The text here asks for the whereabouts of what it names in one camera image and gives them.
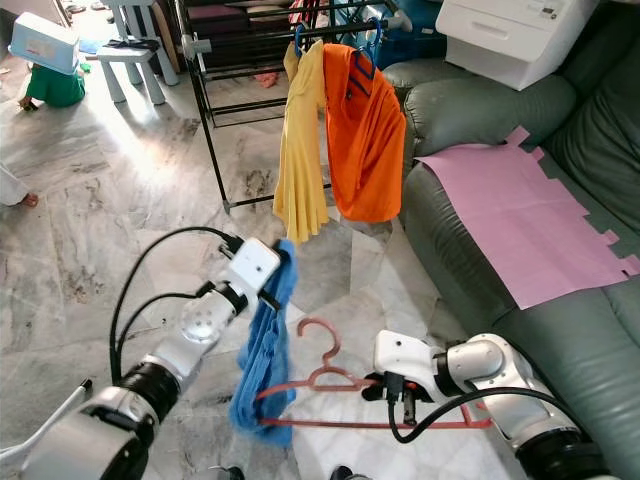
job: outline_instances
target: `blue hanger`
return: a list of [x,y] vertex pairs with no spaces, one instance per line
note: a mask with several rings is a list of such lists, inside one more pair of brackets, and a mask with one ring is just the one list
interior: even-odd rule
[[302,56],[302,50],[300,50],[300,32],[302,32],[302,30],[304,30],[304,25],[301,23],[296,27],[296,35],[293,38],[293,47],[298,58]]
[[[380,42],[380,37],[382,36],[382,28],[380,27],[380,20],[378,20],[376,17],[371,17],[369,20],[367,20],[367,22],[375,23],[376,38],[373,42],[367,42],[364,47],[360,47],[358,49],[358,52],[356,53],[356,68],[360,70],[369,80],[373,80],[373,77],[376,73],[376,62],[374,59],[373,49],[377,47],[378,43]],[[360,62],[358,61],[360,59],[360,52],[366,54],[367,57],[369,57],[369,60],[371,61],[370,71],[365,70],[362,65],[360,65]]]
[[[364,47],[360,47],[355,55],[356,55],[356,61],[355,61],[355,66],[358,70],[360,70],[362,72],[362,74],[367,77],[369,80],[373,80],[373,78],[375,77],[376,74],[376,62],[374,60],[374,54],[373,54],[373,49],[375,47],[378,46],[378,43],[380,42],[380,37],[382,36],[382,27],[380,26],[380,20],[378,20],[376,17],[371,17],[369,20],[367,20],[367,22],[372,22],[375,23],[376,25],[376,38],[374,39],[373,42],[367,42],[367,44]],[[369,61],[371,62],[371,70],[365,70],[364,67],[360,64],[360,55],[365,54],[367,57],[369,57]],[[349,80],[354,83],[356,85],[356,87],[358,87],[360,90],[362,90],[362,92],[367,96],[370,97],[371,93],[367,91],[366,88],[364,88],[362,86],[362,84],[357,81],[355,78],[353,78],[352,76],[349,76]],[[347,92],[347,96],[348,98],[350,98],[350,92]]]

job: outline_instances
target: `clothes hanger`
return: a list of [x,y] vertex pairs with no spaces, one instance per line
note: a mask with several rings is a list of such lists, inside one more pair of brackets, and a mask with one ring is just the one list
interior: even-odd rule
[[[374,39],[373,42],[369,42],[367,41],[366,45],[363,47],[360,47],[358,50],[356,50],[355,52],[355,67],[360,70],[360,72],[362,72],[362,74],[369,80],[373,80],[376,74],[376,62],[374,59],[374,53],[373,53],[373,49],[375,47],[378,46],[378,44],[380,43],[380,37],[382,36],[382,27],[380,26],[380,20],[378,20],[378,18],[376,17],[371,17],[369,18],[369,20],[367,20],[367,23],[373,23],[376,26],[376,37]],[[362,55],[365,55],[367,57],[369,57],[369,62],[370,62],[370,68],[368,70],[365,70],[365,68],[362,66],[362,64],[360,63],[360,57]],[[356,80],[353,76],[349,75],[349,80],[355,84],[356,87],[358,87],[360,90],[362,90],[362,92],[367,96],[370,97],[371,96],[371,92],[368,92],[366,88],[364,88],[362,86],[362,84]],[[351,96],[349,95],[350,92],[347,92],[347,99],[351,98]]]
[[296,34],[293,37],[293,47],[296,52],[296,56],[298,58],[302,57],[302,49],[300,48],[300,33],[303,30],[306,30],[306,28],[307,28],[306,22],[304,20],[301,21],[300,24],[296,27]]
[[[304,331],[307,325],[315,324],[319,325],[329,331],[333,338],[333,346],[331,349],[322,354],[322,366],[311,372],[311,375],[306,380],[297,380],[280,385],[275,385],[271,388],[263,390],[256,396],[256,401],[261,400],[270,395],[274,395],[279,392],[284,392],[292,388],[306,387],[316,392],[357,392],[363,388],[371,386],[380,386],[381,382],[377,379],[371,378],[359,378],[344,368],[331,365],[331,359],[334,358],[340,352],[341,340],[335,327],[328,321],[317,317],[308,317],[298,323],[297,334],[299,337],[304,335]],[[349,383],[344,385],[319,385],[317,383],[318,378],[326,373],[333,373],[346,378]],[[412,382],[407,382],[408,388],[418,388]],[[437,422],[430,428],[435,429],[460,429],[460,428],[489,428],[492,425],[491,419],[473,420],[469,409],[466,406],[460,407],[464,421],[462,422]],[[281,419],[281,418],[262,418],[259,420],[262,425],[272,426],[299,426],[299,427],[335,427],[335,428],[366,428],[366,429],[388,429],[390,428],[388,423],[375,423],[375,422],[334,422],[326,420],[295,420],[295,419]],[[399,424],[400,429],[413,429],[412,424]]]

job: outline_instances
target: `black wire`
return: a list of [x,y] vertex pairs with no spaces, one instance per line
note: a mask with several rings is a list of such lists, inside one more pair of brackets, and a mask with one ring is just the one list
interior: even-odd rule
[[523,395],[525,397],[534,397],[538,398],[544,402],[547,402],[554,407],[558,408],[564,414],[569,417],[569,419],[576,424],[578,428],[580,427],[580,422],[575,418],[573,413],[571,413],[566,405],[564,405],[557,398],[552,397],[551,395],[547,395],[546,393],[539,392],[537,390],[529,390],[528,388],[517,388],[517,387],[495,387],[495,388],[487,388],[486,390],[476,390],[473,392],[467,392],[459,397],[452,399],[451,401],[445,403],[441,407],[438,407],[436,410],[427,415],[413,430],[406,436],[400,435],[398,431],[398,426],[396,425],[395,411],[394,405],[395,402],[388,402],[388,413],[389,413],[389,425],[391,426],[391,432],[393,433],[394,438],[400,443],[409,443],[413,442],[418,436],[424,432],[427,428],[429,428],[436,420],[440,417],[449,413],[454,408],[460,407],[467,402],[471,402],[473,400],[478,400],[484,397],[489,397],[491,395]]
[[208,233],[213,233],[214,235],[217,235],[225,242],[229,242],[233,240],[233,237],[231,235],[227,235],[226,233],[221,232],[220,230],[216,230],[215,228],[185,227],[185,228],[179,228],[178,230],[174,230],[173,232],[169,232],[166,235],[163,235],[162,237],[157,239],[155,242],[153,242],[151,245],[149,245],[144,252],[142,252],[142,255],[138,257],[138,260],[136,261],[135,265],[131,269],[131,272],[129,272],[127,281],[122,287],[122,291],[120,292],[120,297],[118,298],[118,303],[116,304],[116,308],[113,311],[113,317],[111,319],[111,328],[109,330],[109,365],[111,367],[111,382],[114,385],[116,385],[122,378],[120,365],[118,364],[118,361],[117,361],[118,358],[117,358],[117,350],[116,350],[116,332],[118,329],[118,320],[120,317],[120,310],[122,309],[122,305],[124,303],[124,298],[127,295],[127,291],[129,290],[129,286],[133,281],[133,277],[138,271],[138,268],[140,268],[140,264],[142,263],[142,261],[145,259],[145,257],[156,245],[165,241],[169,237],[172,237],[174,235],[177,235],[179,233],[184,233],[184,232],[208,232]]
[[122,349],[124,348],[124,342],[127,341],[126,337],[127,337],[127,334],[129,333],[129,329],[131,328],[131,326],[134,324],[138,316],[143,312],[145,308],[147,308],[152,303],[157,302],[158,300],[162,300],[163,298],[186,298],[189,300],[193,300],[194,298],[198,298],[198,297],[197,295],[191,295],[189,293],[178,293],[178,292],[162,293],[144,302],[133,313],[133,315],[131,315],[127,323],[125,323],[124,328],[122,329],[122,332],[120,332],[120,338],[118,339],[118,346],[116,348],[116,357],[118,361],[117,373],[119,377],[122,377]]

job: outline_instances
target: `yellow shirt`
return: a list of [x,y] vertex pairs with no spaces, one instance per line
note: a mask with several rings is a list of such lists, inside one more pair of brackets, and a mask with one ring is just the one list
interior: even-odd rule
[[325,105],[323,44],[298,59],[293,44],[284,57],[289,94],[280,144],[280,173],[273,212],[287,227],[287,238],[306,242],[329,221],[322,188],[318,108]]

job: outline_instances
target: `white cloth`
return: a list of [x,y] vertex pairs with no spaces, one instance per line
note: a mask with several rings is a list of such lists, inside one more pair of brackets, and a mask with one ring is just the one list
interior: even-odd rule
[[29,188],[0,163],[0,203],[15,205],[29,193]]

